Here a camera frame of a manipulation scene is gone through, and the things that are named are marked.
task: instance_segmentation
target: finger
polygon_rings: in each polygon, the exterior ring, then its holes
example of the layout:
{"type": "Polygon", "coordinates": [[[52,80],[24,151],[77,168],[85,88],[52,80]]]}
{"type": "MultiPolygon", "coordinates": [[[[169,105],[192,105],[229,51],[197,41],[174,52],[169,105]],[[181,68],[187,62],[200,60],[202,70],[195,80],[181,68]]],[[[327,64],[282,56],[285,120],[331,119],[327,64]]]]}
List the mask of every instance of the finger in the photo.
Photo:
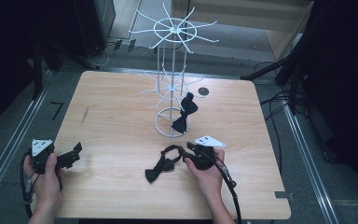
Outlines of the finger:
{"type": "Polygon", "coordinates": [[[214,153],[216,153],[216,157],[219,158],[221,161],[225,160],[225,151],[222,149],[215,149],[214,153]]]}
{"type": "Polygon", "coordinates": [[[191,159],[185,158],[185,162],[186,162],[188,170],[191,171],[191,173],[194,173],[194,171],[197,170],[196,165],[194,164],[194,162],[191,159]]]}
{"type": "Polygon", "coordinates": [[[22,165],[22,169],[24,170],[25,175],[28,178],[31,178],[31,175],[34,174],[34,168],[31,165],[31,156],[26,156],[24,160],[24,164],[22,165]]]}
{"type": "Polygon", "coordinates": [[[45,174],[46,175],[55,175],[55,165],[56,164],[57,164],[57,156],[55,153],[51,153],[48,156],[48,160],[46,161],[45,174]]]}
{"type": "Polygon", "coordinates": [[[63,174],[63,170],[59,170],[57,172],[57,176],[60,180],[65,180],[65,175],[63,174]]]}

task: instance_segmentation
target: white wire rack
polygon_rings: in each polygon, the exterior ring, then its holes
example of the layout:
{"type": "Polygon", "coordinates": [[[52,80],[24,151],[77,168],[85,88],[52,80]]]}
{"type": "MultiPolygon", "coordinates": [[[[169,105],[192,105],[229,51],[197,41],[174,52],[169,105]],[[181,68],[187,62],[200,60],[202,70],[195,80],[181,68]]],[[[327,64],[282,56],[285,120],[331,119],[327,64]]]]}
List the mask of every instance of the white wire rack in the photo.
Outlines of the white wire rack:
{"type": "MultiPolygon", "coordinates": [[[[183,135],[184,133],[178,133],[173,128],[164,129],[162,130],[160,126],[160,119],[167,119],[169,122],[170,127],[172,126],[172,123],[180,118],[180,111],[184,110],[181,106],[181,100],[186,97],[188,93],[188,85],[193,84],[195,82],[201,81],[201,79],[193,81],[193,82],[186,82],[185,81],[185,70],[186,70],[186,59],[188,53],[193,53],[193,51],[190,50],[187,43],[191,40],[198,38],[201,40],[205,40],[208,42],[218,42],[219,40],[211,40],[202,36],[198,35],[198,28],[201,27],[207,27],[212,26],[216,23],[208,23],[208,24],[202,24],[202,25],[194,25],[190,21],[188,21],[188,18],[191,16],[191,14],[194,12],[194,7],[192,10],[187,14],[187,16],[184,19],[178,19],[178,18],[172,18],[170,14],[167,11],[167,8],[165,7],[164,3],[162,4],[162,7],[165,11],[165,14],[167,15],[167,18],[161,19],[161,20],[154,20],[144,14],[142,14],[139,10],[137,10],[137,13],[150,20],[153,21],[155,24],[153,26],[153,29],[150,30],[142,30],[142,31],[129,31],[132,34],[140,34],[140,33],[147,33],[147,32],[153,32],[159,39],[159,41],[152,47],[151,49],[157,48],[158,53],[158,59],[157,59],[157,75],[149,75],[144,71],[144,74],[154,80],[156,82],[155,88],[153,90],[148,91],[139,91],[141,93],[146,92],[155,92],[160,96],[160,100],[156,104],[155,108],[157,108],[162,101],[168,100],[171,102],[170,107],[166,107],[162,110],[160,110],[155,118],[155,126],[156,129],[163,135],[168,137],[178,137],[183,135]],[[170,48],[167,48],[167,42],[171,43],[170,48]],[[185,47],[185,54],[183,56],[183,68],[181,72],[175,73],[175,63],[176,63],[176,53],[177,49],[179,49],[176,45],[179,45],[180,47],[185,47]],[[172,52],[172,71],[170,73],[167,73],[165,70],[165,61],[166,61],[166,51],[172,52]],[[173,102],[177,102],[179,104],[178,107],[173,106],[173,102]]],[[[187,130],[190,128],[190,118],[187,117],[187,130]]]]}

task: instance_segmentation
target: cable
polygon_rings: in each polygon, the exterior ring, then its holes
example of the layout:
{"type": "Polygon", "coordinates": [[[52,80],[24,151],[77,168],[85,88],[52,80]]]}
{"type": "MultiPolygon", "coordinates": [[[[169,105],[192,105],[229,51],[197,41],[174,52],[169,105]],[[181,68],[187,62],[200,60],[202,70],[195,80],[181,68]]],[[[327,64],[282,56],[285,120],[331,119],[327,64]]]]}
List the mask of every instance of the cable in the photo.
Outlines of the cable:
{"type": "Polygon", "coordinates": [[[242,77],[240,77],[240,79],[241,80],[253,80],[257,77],[261,77],[268,72],[275,71],[276,69],[281,68],[283,65],[285,65],[287,63],[287,61],[288,61],[287,57],[280,59],[276,63],[273,63],[272,65],[269,65],[269,66],[261,69],[260,71],[254,72],[251,75],[242,76],[242,77]]]}
{"type": "Polygon", "coordinates": [[[222,161],[222,160],[220,160],[219,158],[217,158],[220,162],[222,162],[222,164],[223,164],[223,167],[225,168],[225,174],[227,175],[227,177],[228,177],[228,180],[229,180],[229,182],[232,184],[232,187],[233,188],[235,188],[236,186],[237,186],[237,182],[235,182],[233,179],[232,179],[232,177],[231,177],[231,175],[229,174],[229,171],[228,171],[228,168],[227,168],[227,166],[225,165],[225,163],[222,161]]]}
{"type": "Polygon", "coordinates": [[[270,117],[271,117],[271,122],[272,122],[272,127],[274,128],[274,131],[275,131],[275,134],[277,136],[277,141],[278,141],[278,153],[279,153],[279,173],[280,175],[282,175],[282,148],[281,148],[281,138],[279,136],[279,133],[278,133],[278,130],[277,130],[277,127],[275,125],[275,121],[274,121],[274,117],[272,114],[272,111],[271,111],[271,102],[272,101],[269,101],[269,114],[270,114],[270,117]]]}
{"type": "Polygon", "coordinates": [[[257,64],[255,65],[255,67],[254,67],[254,71],[256,72],[257,66],[260,65],[260,64],[263,64],[263,63],[274,63],[274,62],[261,62],[261,63],[257,63],[257,64]]]}
{"type": "Polygon", "coordinates": [[[28,193],[28,190],[26,189],[26,186],[25,186],[25,181],[24,181],[24,162],[25,162],[25,157],[30,155],[30,152],[31,150],[28,150],[26,153],[24,153],[24,155],[22,155],[22,158],[21,158],[21,163],[20,163],[20,184],[21,184],[21,192],[22,192],[22,199],[25,201],[25,212],[27,213],[27,216],[28,218],[31,218],[32,216],[32,210],[31,210],[31,200],[32,200],[32,197],[31,197],[31,190],[29,190],[29,194],[28,193]]]}
{"type": "Polygon", "coordinates": [[[278,97],[280,94],[283,94],[283,93],[286,93],[286,92],[290,92],[290,91],[280,91],[280,92],[276,93],[274,96],[272,96],[272,98],[270,98],[269,100],[265,100],[265,101],[260,102],[260,104],[263,105],[263,104],[268,103],[269,101],[276,100],[277,97],[278,97]]]}
{"type": "Polygon", "coordinates": [[[107,65],[107,64],[109,63],[109,59],[110,59],[109,55],[107,54],[107,50],[108,50],[109,48],[111,48],[112,46],[114,46],[114,44],[107,46],[107,47],[105,48],[105,50],[104,50],[105,55],[106,55],[106,57],[107,57],[107,60],[106,60],[105,63],[95,63],[95,62],[93,62],[93,61],[90,60],[90,59],[87,59],[87,61],[89,61],[90,63],[94,64],[95,66],[104,66],[104,65],[107,65]]]}
{"type": "Polygon", "coordinates": [[[273,117],[274,115],[276,115],[276,114],[278,114],[279,112],[281,112],[281,111],[284,109],[284,107],[287,106],[287,105],[288,105],[288,103],[283,104],[283,105],[280,105],[278,108],[274,109],[272,112],[269,111],[269,115],[268,115],[268,117],[266,117],[266,118],[264,119],[264,121],[267,121],[268,119],[272,119],[272,117],[273,117]]]}
{"type": "Polygon", "coordinates": [[[31,200],[32,191],[34,189],[34,185],[36,184],[36,180],[39,178],[40,175],[37,175],[36,179],[34,180],[34,183],[32,184],[30,191],[28,192],[28,198],[31,200]]]}

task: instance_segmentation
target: black cable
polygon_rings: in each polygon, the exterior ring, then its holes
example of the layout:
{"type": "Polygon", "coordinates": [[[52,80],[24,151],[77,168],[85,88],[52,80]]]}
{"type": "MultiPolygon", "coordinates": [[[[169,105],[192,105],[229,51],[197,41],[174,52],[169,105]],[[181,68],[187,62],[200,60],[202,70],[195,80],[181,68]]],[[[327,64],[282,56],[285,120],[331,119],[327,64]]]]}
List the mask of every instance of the black cable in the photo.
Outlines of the black cable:
{"type": "Polygon", "coordinates": [[[39,178],[40,175],[37,175],[36,179],[34,180],[34,183],[32,184],[30,191],[28,192],[28,198],[31,201],[32,197],[32,191],[34,190],[34,184],[36,184],[36,180],[39,178]]]}
{"type": "Polygon", "coordinates": [[[272,119],[272,117],[273,117],[274,115],[276,115],[276,114],[278,114],[279,112],[281,112],[281,111],[284,109],[284,107],[287,106],[287,105],[288,105],[288,103],[286,103],[286,104],[284,104],[284,105],[280,105],[278,108],[274,109],[272,112],[269,111],[269,115],[268,115],[268,117],[266,117],[266,118],[264,119],[264,121],[267,121],[268,119],[272,119]]]}
{"type": "MultiPolygon", "coordinates": [[[[269,101],[269,113],[271,114],[272,111],[271,111],[271,103],[272,101],[269,101]]],[[[279,173],[282,175],[282,148],[281,148],[281,138],[279,136],[279,133],[278,133],[278,130],[277,130],[277,127],[275,125],[275,121],[274,121],[274,117],[273,116],[270,116],[271,117],[271,122],[272,122],[272,127],[274,128],[274,131],[275,131],[275,134],[277,136],[277,141],[278,141],[278,153],[279,153],[279,173]]]]}
{"type": "Polygon", "coordinates": [[[280,91],[278,93],[276,93],[272,98],[270,98],[269,100],[265,100],[265,101],[262,101],[260,102],[261,105],[265,104],[265,103],[268,103],[269,101],[273,101],[275,100],[280,94],[283,94],[283,93],[286,93],[286,92],[290,92],[290,91],[280,91]]]}
{"type": "Polygon", "coordinates": [[[231,177],[231,175],[229,174],[229,171],[228,171],[228,168],[227,168],[227,166],[225,165],[225,163],[222,161],[222,160],[220,160],[219,158],[217,158],[220,162],[222,162],[222,164],[223,164],[223,167],[225,167],[225,169],[226,169],[226,175],[227,175],[227,177],[228,177],[228,180],[229,180],[229,182],[231,183],[231,185],[232,185],[232,188],[235,188],[236,186],[237,186],[237,182],[235,182],[233,179],[232,179],[232,177],[231,177]]]}
{"type": "Polygon", "coordinates": [[[261,62],[261,63],[257,63],[257,64],[255,65],[255,67],[254,67],[254,71],[256,72],[257,66],[260,65],[260,64],[263,64],[263,63],[274,63],[274,62],[261,62]]]}
{"type": "Polygon", "coordinates": [[[289,99],[288,96],[276,96],[276,97],[271,98],[269,100],[260,102],[260,105],[264,105],[266,103],[269,103],[270,101],[282,101],[282,100],[287,100],[287,99],[289,99]]]}
{"type": "Polygon", "coordinates": [[[257,71],[251,75],[248,75],[248,76],[242,76],[240,77],[241,80],[253,80],[257,77],[261,77],[263,75],[265,75],[266,73],[268,72],[271,72],[275,69],[278,69],[280,67],[282,67],[283,65],[285,65],[286,63],[288,62],[288,59],[287,57],[286,58],[283,58],[283,59],[280,59],[279,61],[277,61],[276,63],[273,63],[272,65],[269,65],[263,69],[261,69],[260,71],[257,71]]]}
{"type": "Polygon", "coordinates": [[[24,153],[24,155],[21,158],[21,163],[20,163],[20,184],[21,184],[21,192],[22,192],[22,199],[25,202],[25,212],[27,213],[28,218],[31,218],[32,216],[32,210],[31,210],[31,197],[29,195],[27,195],[26,189],[25,189],[25,181],[24,181],[24,162],[25,162],[25,157],[30,155],[30,151],[27,151],[26,153],[24,153]]]}

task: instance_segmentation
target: hand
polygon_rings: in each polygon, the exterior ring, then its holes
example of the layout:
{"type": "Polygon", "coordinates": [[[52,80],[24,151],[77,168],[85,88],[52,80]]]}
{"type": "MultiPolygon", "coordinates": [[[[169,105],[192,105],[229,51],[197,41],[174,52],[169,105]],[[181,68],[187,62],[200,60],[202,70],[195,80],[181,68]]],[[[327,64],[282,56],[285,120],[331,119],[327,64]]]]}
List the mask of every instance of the hand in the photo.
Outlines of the hand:
{"type": "MultiPolygon", "coordinates": [[[[57,156],[51,153],[46,161],[45,173],[38,176],[31,165],[31,157],[25,158],[24,173],[34,183],[34,192],[37,196],[37,205],[29,223],[54,223],[58,209],[62,201],[60,182],[55,173],[57,156]]],[[[60,179],[63,179],[63,171],[58,172],[60,179]]]]}
{"type": "MultiPolygon", "coordinates": [[[[225,151],[215,149],[214,153],[217,157],[217,163],[225,160],[225,151]]],[[[198,170],[193,161],[185,158],[188,170],[196,177],[199,188],[206,199],[213,224],[234,223],[231,214],[228,212],[222,199],[222,182],[223,177],[220,171],[215,167],[208,170],[198,170]]]]}
{"type": "MultiPolygon", "coordinates": [[[[217,162],[225,159],[225,151],[221,149],[215,149],[214,153],[218,158],[217,162]]],[[[211,197],[221,197],[222,181],[223,177],[220,171],[212,166],[208,170],[198,170],[193,161],[189,158],[185,158],[185,162],[188,170],[196,177],[200,190],[204,197],[209,200],[211,197]]]]}

